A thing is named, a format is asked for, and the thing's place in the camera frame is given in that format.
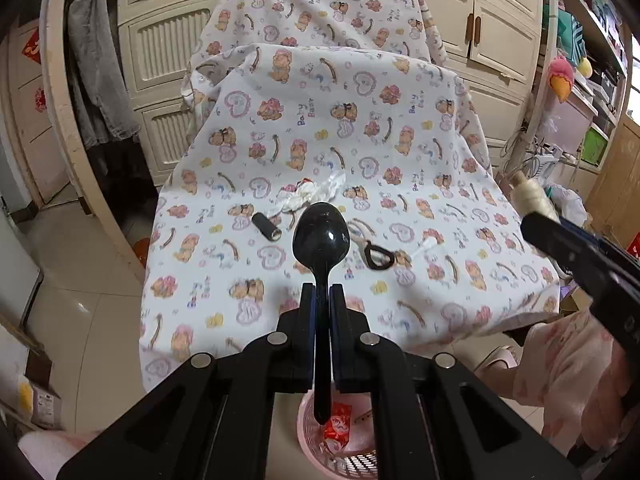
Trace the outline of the beige thread spool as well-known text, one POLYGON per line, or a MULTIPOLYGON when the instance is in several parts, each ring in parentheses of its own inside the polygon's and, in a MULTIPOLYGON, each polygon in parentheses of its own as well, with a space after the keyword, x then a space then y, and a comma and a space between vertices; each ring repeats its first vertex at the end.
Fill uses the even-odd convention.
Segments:
POLYGON ((510 182, 512 185, 510 202, 522 219, 536 212, 555 222, 560 222, 552 201, 535 179, 529 179, 523 171, 518 170, 512 174, 510 182))

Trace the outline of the red snack wrapper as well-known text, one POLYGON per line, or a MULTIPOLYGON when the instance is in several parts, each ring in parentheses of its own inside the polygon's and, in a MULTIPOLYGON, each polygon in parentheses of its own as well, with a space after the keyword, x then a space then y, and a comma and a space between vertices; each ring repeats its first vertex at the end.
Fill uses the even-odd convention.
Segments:
POLYGON ((349 444, 352 428, 352 406, 341 402, 332 404, 328 422, 322 429, 322 443, 332 455, 341 453, 349 444))

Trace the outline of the white plastic tube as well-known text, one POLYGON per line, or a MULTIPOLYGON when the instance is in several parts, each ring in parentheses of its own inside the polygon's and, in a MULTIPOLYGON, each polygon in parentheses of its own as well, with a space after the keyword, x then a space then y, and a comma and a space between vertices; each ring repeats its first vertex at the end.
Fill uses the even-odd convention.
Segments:
POLYGON ((427 238, 424 238, 424 240, 422 240, 422 242, 413 252, 398 252, 396 256, 405 260, 413 260, 415 258, 418 258, 424 252, 428 252, 437 245, 437 238, 434 236, 429 236, 427 238))

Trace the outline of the beige braided rope keyring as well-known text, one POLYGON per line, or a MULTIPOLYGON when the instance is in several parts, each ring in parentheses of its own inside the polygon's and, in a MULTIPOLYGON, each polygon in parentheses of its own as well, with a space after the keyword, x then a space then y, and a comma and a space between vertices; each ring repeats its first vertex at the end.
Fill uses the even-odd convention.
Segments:
POLYGON ((386 271, 394 266, 406 269, 412 267, 411 257, 403 250, 388 250, 360 235, 353 235, 352 241, 360 249, 363 261, 370 270, 386 271))

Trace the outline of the black thread spool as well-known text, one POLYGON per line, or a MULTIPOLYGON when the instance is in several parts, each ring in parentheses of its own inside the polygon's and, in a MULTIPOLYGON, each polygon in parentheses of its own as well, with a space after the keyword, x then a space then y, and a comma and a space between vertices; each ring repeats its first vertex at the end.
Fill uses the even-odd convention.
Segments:
POLYGON ((252 223, 266 240, 270 240, 270 242, 280 240, 282 231, 265 214, 261 212, 253 214, 252 223))

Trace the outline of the black plastic spoon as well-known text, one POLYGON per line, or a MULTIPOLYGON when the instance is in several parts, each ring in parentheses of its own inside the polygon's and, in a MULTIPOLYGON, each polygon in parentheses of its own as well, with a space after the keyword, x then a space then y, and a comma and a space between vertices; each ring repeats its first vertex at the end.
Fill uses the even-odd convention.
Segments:
POLYGON ((315 203, 300 216, 293 254, 314 276, 314 418, 320 425, 332 413, 329 276, 349 247, 346 221, 333 205, 315 203))

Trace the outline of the white tissue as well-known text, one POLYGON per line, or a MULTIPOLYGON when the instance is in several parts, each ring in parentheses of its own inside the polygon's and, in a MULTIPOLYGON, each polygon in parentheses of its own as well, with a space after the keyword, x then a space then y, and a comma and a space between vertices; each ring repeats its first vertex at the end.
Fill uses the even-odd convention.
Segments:
POLYGON ((296 212, 315 203, 329 203, 334 200, 346 182, 344 170, 334 172, 326 180, 319 182, 304 179, 293 186, 292 190, 281 188, 269 209, 270 216, 281 212, 296 212))

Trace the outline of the pink plastic trash basket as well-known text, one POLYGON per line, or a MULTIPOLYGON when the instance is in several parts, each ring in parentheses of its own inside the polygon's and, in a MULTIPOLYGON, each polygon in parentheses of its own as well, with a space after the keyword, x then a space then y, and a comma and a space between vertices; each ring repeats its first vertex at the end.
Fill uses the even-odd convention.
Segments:
POLYGON ((320 425, 314 418, 314 392, 307 392, 299 404, 296 432, 303 453, 328 478, 378 478, 369 393, 333 390, 331 417, 320 425))

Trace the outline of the pink slipper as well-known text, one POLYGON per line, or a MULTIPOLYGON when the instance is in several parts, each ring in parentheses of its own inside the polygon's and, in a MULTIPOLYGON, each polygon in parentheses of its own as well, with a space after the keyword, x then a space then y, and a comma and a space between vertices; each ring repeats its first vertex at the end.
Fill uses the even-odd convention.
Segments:
POLYGON ((514 370, 518 367, 518 360, 510 346, 497 347, 488 353, 486 358, 477 365, 474 374, 478 377, 492 370, 514 370))

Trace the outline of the pink pyjama leg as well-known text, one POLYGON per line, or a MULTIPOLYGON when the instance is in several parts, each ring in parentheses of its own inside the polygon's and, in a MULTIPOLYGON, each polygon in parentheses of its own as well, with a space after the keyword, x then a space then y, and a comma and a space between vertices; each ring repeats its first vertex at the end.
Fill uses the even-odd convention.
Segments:
POLYGON ((542 436, 562 454, 584 433, 582 414, 612 364, 614 347, 614 338, 587 311, 528 331, 511 398, 544 410, 542 436))

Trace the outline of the pink plush toy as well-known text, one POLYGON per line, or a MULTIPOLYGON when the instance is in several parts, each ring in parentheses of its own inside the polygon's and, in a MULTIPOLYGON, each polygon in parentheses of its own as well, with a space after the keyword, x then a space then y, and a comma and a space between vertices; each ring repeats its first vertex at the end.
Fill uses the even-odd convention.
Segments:
POLYGON ((548 68, 548 83, 560 103, 564 103, 574 86, 574 68, 562 56, 555 58, 548 68))

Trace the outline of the cream wardrobe cabinet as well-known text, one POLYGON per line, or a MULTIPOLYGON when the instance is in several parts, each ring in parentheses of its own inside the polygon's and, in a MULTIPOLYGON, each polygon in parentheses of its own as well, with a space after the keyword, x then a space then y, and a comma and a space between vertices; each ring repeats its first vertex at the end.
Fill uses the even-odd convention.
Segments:
POLYGON ((421 26, 401 8, 427 6, 447 55, 468 84, 492 166, 508 161, 532 91, 541 36, 542 0, 117 0, 126 86, 141 125, 152 181, 162 184, 190 142, 180 96, 207 24, 227 32, 262 32, 292 44, 301 32, 328 46, 372 41, 416 55, 421 26))

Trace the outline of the bear print cloth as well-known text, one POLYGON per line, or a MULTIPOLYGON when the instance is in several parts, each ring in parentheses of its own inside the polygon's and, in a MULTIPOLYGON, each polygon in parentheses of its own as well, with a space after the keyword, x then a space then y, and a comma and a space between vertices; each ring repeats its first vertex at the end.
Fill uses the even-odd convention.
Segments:
POLYGON ((270 216, 281 188, 346 182, 329 203, 352 235, 388 250, 438 245, 410 269, 367 268, 352 242, 331 278, 375 333, 407 350, 551 318, 559 278, 522 239, 495 182, 480 116, 427 6, 401 8, 422 28, 416 55, 292 44, 207 24, 182 93, 195 136, 160 191, 142 292, 142 384, 152 389, 193 353, 217 358, 272 332, 310 272, 292 251, 308 206, 270 216), (265 214, 270 242, 252 223, 265 214))

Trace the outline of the hanging grey clothes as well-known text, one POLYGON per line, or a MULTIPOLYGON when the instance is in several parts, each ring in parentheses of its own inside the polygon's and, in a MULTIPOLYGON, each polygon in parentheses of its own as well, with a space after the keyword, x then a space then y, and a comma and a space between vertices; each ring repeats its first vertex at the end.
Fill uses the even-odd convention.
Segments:
POLYGON ((67 0, 70 90, 84 148, 136 136, 129 94, 111 30, 107 0, 67 0))

